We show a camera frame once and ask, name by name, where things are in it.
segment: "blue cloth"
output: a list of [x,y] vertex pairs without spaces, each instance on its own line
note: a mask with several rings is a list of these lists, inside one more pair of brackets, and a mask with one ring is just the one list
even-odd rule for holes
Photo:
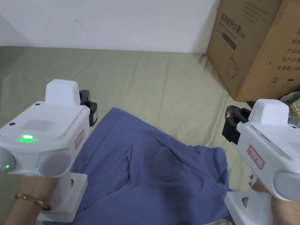
[[231,220],[223,149],[186,146],[117,108],[92,132],[73,172],[88,175],[75,225]]

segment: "bed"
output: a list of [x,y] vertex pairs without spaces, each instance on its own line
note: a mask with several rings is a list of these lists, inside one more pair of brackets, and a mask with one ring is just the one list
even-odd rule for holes
[[[249,107],[228,95],[206,55],[0,47],[0,74],[1,126],[43,100],[51,80],[74,80],[98,103],[98,122],[117,107],[186,145],[222,147],[230,188],[248,189],[251,170],[221,133],[228,105]],[[1,174],[0,183],[3,224],[20,178]]]

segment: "bangle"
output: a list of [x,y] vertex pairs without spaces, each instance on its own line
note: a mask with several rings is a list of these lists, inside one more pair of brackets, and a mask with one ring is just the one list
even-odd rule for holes
[[18,199],[18,198],[23,198],[25,200],[29,200],[31,202],[34,202],[34,203],[37,203],[39,204],[41,207],[42,207],[42,210],[44,211],[51,211],[51,206],[46,204],[45,202],[41,201],[41,200],[38,200],[30,195],[26,195],[26,194],[16,194],[15,195],[15,199]]

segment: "wrist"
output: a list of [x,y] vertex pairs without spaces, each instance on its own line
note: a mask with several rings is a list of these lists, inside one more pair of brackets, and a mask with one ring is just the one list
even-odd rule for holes
[[24,198],[17,198],[16,205],[18,206],[18,208],[26,209],[28,211],[40,212],[42,210],[42,207],[39,204],[33,201],[26,200]]

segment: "finger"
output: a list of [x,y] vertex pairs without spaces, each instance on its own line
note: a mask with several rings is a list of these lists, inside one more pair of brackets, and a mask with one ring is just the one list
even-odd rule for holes
[[259,186],[258,183],[255,183],[251,186],[252,190],[257,191],[257,192],[264,192],[264,190]]

